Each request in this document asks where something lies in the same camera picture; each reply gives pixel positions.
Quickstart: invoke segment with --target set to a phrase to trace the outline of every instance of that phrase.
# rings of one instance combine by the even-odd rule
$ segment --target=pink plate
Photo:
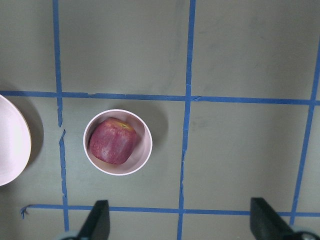
[[[25,169],[31,153],[31,135],[25,118],[0,95],[0,186]]]

